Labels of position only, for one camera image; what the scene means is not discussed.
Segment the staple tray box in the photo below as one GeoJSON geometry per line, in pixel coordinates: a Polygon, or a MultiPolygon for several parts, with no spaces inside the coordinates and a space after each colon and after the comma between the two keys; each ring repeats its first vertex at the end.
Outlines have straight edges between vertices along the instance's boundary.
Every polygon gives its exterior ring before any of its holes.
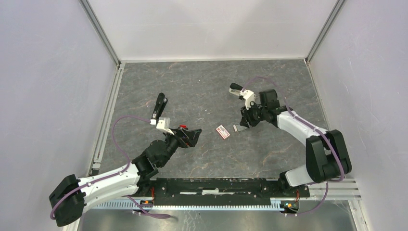
{"type": "Polygon", "coordinates": [[[241,126],[239,124],[233,125],[233,128],[235,132],[241,132],[241,131],[248,129],[248,127],[241,126]]]}

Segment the black stapler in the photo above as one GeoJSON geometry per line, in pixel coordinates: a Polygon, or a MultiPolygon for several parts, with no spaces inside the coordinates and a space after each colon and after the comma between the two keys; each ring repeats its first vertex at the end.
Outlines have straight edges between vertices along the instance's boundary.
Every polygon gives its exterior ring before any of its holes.
{"type": "Polygon", "coordinates": [[[165,96],[165,94],[162,93],[162,92],[159,93],[158,97],[157,97],[157,100],[156,100],[156,103],[155,103],[155,107],[154,107],[151,119],[158,120],[161,117],[161,115],[162,115],[162,113],[163,113],[163,111],[164,111],[164,109],[166,107],[167,102],[168,102],[168,98],[165,96]]]}

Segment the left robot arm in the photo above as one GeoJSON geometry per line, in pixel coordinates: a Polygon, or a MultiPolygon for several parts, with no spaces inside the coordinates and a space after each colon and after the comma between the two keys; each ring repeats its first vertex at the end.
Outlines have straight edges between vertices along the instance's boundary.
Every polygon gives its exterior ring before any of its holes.
{"type": "Polygon", "coordinates": [[[164,167],[178,148],[194,147],[201,129],[185,127],[165,132],[164,140],[154,140],[135,159],[114,170],[90,177],[66,176],[49,195],[50,218],[63,227],[79,219],[91,208],[118,197],[151,191],[150,179],[164,167]]]}

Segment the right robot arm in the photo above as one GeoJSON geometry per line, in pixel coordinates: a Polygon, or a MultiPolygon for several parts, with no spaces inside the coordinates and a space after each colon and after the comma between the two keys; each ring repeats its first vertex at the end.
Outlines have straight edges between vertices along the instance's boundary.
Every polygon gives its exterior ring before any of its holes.
{"type": "Polygon", "coordinates": [[[253,128],[265,121],[286,131],[306,148],[305,164],[280,174],[278,191],[281,195],[291,196],[304,184],[341,181],[351,172],[351,160],[340,131],[319,128],[290,107],[280,105],[275,90],[259,93],[260,103],[255,102],[257,95],[251,90],[230,89],[230,92],[244,101],[242,119],[235,125],[235,131],[253,128]]]}

